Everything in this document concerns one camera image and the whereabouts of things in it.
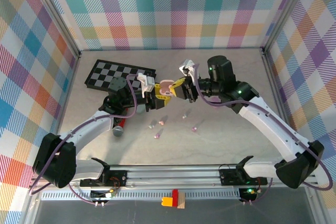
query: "yellow block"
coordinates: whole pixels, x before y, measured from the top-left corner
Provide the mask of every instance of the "yellow block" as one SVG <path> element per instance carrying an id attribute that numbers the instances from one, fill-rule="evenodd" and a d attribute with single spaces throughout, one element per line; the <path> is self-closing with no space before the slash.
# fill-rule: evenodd
<path id="1" fill-rule="evenodd" d="M 160 84 L 156 83 L 154 85 L 155 94 L 160 95 Z"/>
<path id="2" fill-rule="evenodd" d="M 173 206 L 173 198 L 163 197 L 161 205 L 164 206 L 164 207 L 172 207 Z"/>
<path id="3" fill-rule="evenodd" d="M 170 87 L 170 92 L 172 92 L 174 96 L 176 96 L 175 88 L 181 86 L 184 83 L 184 80 L 185 80 L 185 77 L 180 78 L 177 81 L 175 81 Z"/>

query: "black joint housing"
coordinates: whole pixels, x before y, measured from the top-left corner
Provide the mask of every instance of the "black joint housing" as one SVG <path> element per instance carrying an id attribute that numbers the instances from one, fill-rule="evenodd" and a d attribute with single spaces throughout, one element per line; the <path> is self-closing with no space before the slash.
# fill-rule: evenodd
<path id="1" fill-rule="evenodd" d="M 317 140 L 309 143 L 309 149 L 319 158 L 322 157 L 324 146 Z M 279 179 L 288 187 L 296 189 L 317 168 L 318 161 L 308 152 L 297 155 L 297 158 L 286 162 L 282 160 L 275 165 Z"/>
<path id="2" fill-rule="evenodd" d="M 61 142 L 59 136 L 48 133 L 42 140 L 33 165 L 33 171 L 40 174 L 52 152 Z M 76 147 L 73 143 L 65 142 L 59 149 L 58 155 L 53 157 L 42 178 L 58 188 L 70 183 L 76 173 Z"/>
<path id="3" fill-rule="evenodd" d="M 110 100 L 115 102 L 120 102 L 123 99 L 127 99 L 130 94 L 130 88 L 127 84 L 127 81 L 123 77 L 114 77 L 112 78 L 109 87 L 108 93 Z"/>
<path id="4" fill-rule="evenodd" d="M 240 161 L 238 165 L 236 165 L 237 177 L 244 183 L 248 183 L 251 180 L 250 176 L 244 170 L 244 165 L 251 158 L 253 158 L 253 156 L 247 156 L 242 161 Z"/>
<path id="5" fill-rule="evenodd" d="M 234 85 L 236 76 L 233 74 L 231 61 L 223 55 L 213 56 L 207 61 L 210 79 L 216 82 L 224 82 L 226 85 Z"/>

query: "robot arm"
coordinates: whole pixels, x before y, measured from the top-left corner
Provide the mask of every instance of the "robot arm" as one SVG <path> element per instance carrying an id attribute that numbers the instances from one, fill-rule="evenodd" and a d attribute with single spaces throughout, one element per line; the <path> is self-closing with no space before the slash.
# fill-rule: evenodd
<path id="1" fill-rule="evenodd" d="M 297 188 L 317 168 L 318 162 L 295 142 L 291 134 L 295 134 L 299 141 L 318 157 L 322 156 L 323 145 L 319 141 L 310 143 L 299 135 L 267 106 L 253 87 L 246 82 L 236 81 L 231 62 L 224 56 L 211 57 L 208 60 L 208 69 L 210 78 L 196 79 L 193 62 L 186 60 L 180 67 L 185 77 L 172 85 L 171 92 L 178 98 L 194 102 L 199 96 L 195 85 L 197 81 L 203 96 L 216 95 L 222 102 L 248 101 L 258 105 L 239 103 L 228 107 L 259 129 L 282 156 L 281 159 L 275 158 L 269 161 L 259 161 L 253 156 L 248 156 L 237 164 L 235 173 L 232 174 L 234 178 L 226 177 L 226 179 L 237 181 L 238 178 L 241 183 L 247 184 L 256 177 L 278 177 L 287 186 Z M 160 95 L 159 84 L 155 84 L 151 77 L 138 78 L 142 83 L 142 90 L 135 92 L 137 104 L 144 104 L 147 111 L 167 105 L 170 97 Z M 113 78 L 108 90 L 109 95 L 104 99 L 99 111 L 88 119 L 93 119 L 91 123 L 83 126 L 75 134 L 71 131 L 61 136 L 49 133 L 44 137 L 33 166 L 36 173 L 40 173 L 56 146 L 70 133 L 71 137 L 54 157 L 43 178 L 62 188 L 73 179 L 88 178 L 85 174 L 89 167 L 90 178 L 105 179 L 104 171 L 109 169 L 108 164 L 94 159 L 94 161 L 77 162 L 76 167 L 76 155 L 98 135 L 113 128 L 118 119 L 109 115 L 125 115 L 126 109 L 134 106 L 130 88 L 124 78 Z"/>
<path id="2" fill-rule="evenodd" d="M 208 97 L 219 96 L 223 103 L 231 103 L 228 107 L 259 129 L 277 148 L 281 158 L 268 161 L 253 156 L 244 158 L 236 167 L 241 181 L 248 183 L 256 177 L 278 177 L 288 187 L 298 188 L 318 166 L 318 161 L 303 146 L 320 158 L 324 151 L 323 145 L 319 141 L 310 143 L 272 111 L 253 87 L 246 82 L 236 81 L 231 62 L 226 57 L 211 57 L 208 69 L 209 79 L 196 80 L 194 64 L 186 60 L 180 66 L 186 77 L 183 81 L 175 82 L 173 93 L 190 102 L 194 102 L 200 93 Z"/>

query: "metal bracket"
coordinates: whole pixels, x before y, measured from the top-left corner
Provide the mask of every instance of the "metal bracket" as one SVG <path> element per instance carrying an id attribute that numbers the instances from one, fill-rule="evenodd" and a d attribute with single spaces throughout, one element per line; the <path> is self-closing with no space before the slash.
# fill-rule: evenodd
<path id="1" fill-rule="evenodd" d="M 116 180 L 120 182 L 120 187 L 125 187 L 127 182 L 127 170 L 107 170 L 104 172 L 104 177 L 104 181 L 96 179 L 83 179 L 80 181 L 80 187 L 115 187 Z"/>
<path id="2" fill-rule="evenodd" d="M 243 182 L 237 175 L 237 169 L 220 169 L 221 177 L 220 184 L 222 186 L 258 186 L 259 181 L 256 178 L 251 178 L 246 183 Z M 267 178 L 260 178 L 260 185 L 267 185 Z"/>

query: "plaid wallpaper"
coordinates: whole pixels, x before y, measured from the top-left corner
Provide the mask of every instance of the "plaid wallpaper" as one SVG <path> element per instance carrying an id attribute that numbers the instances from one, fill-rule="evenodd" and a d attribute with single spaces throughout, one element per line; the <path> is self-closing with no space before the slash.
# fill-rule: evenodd
<path id="1" fill-rule="evenodd" d="M 272 33 L 275 24 L 278 22 L 279 18 L 281 17 L 282 11 L 286 7 L 287 3 L 288 3 L 288 0 L 282 0 L 281 1 L 281 4 L 279 5 L 279 7 L 277 9 L 276 14 L 274 15 L 274 17 L 272 19 L 272 22 L 271 22 L 270 26 L 267 29 L 266 36 L 264 37 L 264 39 L 263 39 L 263 41 L 262 41 L 262 43 L 260 45 L 261 47 L 264 47 L 265 44 L 266 44 L 266 42 L 268 41 L 268 38 L 269 38 L 270 34 Z"/>
<path id="2" fill-rule="evenodd" d="M 54 1 L 89 50 L 260 47 L 283 7 L 281 0 Z"/>
<path id="3" fill-rule="evenodd" d="M 291 125 L 325 146 L 336 181 L 336 0 L 299 0 L 271 49 Z M 323 193 L 336 221 L 335 191 Z"/>
<path id="4" fill-rule="evenodd" d="M 75 57 L 40 0 L 0 0 L 0 223 L 17 223 Z"/>

